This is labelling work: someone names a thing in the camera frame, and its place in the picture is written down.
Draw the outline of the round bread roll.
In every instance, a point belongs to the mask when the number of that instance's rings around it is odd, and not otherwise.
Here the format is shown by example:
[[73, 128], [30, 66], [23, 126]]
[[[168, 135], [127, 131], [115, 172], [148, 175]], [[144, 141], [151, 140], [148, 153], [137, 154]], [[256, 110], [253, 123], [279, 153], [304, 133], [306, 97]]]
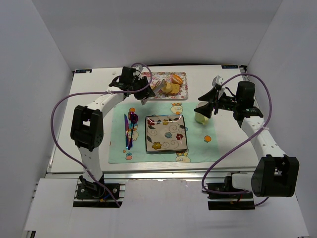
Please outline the round bread roll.
[[161, 90], [163, 93], [168, 94], [172, 91], [172, 85], [170, 83], [166, 82]]

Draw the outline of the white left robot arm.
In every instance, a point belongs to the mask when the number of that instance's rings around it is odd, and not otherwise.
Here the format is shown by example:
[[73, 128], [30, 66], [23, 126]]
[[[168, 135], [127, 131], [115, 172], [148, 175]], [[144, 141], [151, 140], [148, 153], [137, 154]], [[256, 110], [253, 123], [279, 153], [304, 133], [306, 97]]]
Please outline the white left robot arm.
[[70, 136], [84, 165], [84, 174], [80, 177], [84, 185], [93, 187], [103, 182], [99, 146], [104, 137], [104, 117], [130, 95], [137, 100], [156, 95], [150, 87], [152, 80], [141, 75], [145, 67], [141, 63], [123, 67], [121, 75], [112, 80], [101, 96], [88, 105], [78, 105], [74, 109]]

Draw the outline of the yellow green mug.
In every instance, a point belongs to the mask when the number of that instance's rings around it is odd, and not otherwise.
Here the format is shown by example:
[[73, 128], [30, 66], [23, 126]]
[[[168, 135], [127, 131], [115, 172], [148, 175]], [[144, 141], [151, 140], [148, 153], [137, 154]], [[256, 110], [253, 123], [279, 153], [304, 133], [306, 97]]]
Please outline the yellow green mug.
[[203, 125], [206, 125], [209, 122], [209, 119], [206, 116], [202, 115], [201, 113], [197, 113], [197, 112], [195, 112], [195, 120], [197, 123], [200, 123]]

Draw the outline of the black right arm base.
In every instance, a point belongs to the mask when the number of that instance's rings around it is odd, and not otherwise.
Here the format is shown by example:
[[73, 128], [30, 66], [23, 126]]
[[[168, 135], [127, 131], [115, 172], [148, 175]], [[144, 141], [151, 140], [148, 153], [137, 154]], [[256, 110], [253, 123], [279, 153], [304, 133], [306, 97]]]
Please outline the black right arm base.
[[226, 176], [222, 182], [208, 182], [207, 189], [216, 191], [203, 190], [208, 195], [209, 211], [255, 210], [253, 194], [242, 194], [242, 189], [234, 188], [231, 176]]

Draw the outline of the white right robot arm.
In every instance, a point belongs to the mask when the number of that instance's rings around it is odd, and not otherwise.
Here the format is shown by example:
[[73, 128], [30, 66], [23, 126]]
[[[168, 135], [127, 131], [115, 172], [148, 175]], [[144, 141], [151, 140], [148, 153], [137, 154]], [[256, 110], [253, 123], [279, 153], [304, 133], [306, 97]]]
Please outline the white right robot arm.
[[265, 127], [262, 112], [255, 106], [255, 85], [240, 81], [235, 96], [227, 96], [222, 87], [223, 78], [216, 77], [213, 88], [199, 98], [206, 104], [194, 111], [208, 118], [218, 110], [233, 112], [239, 127], [248, 136], [258, 158], [253, 173], [233, 172], [225, 177], [220, 188], [205, 190], [221, 195], [238, 195], [252, 192], [257, 197], [291, 197], [299, 171], [299, 161], [288, 156], [275, 142]]

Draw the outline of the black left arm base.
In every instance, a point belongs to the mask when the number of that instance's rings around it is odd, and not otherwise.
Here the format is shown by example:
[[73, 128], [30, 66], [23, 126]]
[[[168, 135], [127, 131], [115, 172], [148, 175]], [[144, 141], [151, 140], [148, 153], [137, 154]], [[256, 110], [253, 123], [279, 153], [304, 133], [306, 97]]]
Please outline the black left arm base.
[[102, 183], [108, 191], [98, 183], [86, 181], [83, 176], [80, 176], [75, 190], [73, 207], [119, 208], [117, 203], [121, 206], [124, 197], [123, 184], [105, 183], [104, 176], [101, 177], [99, 183]]

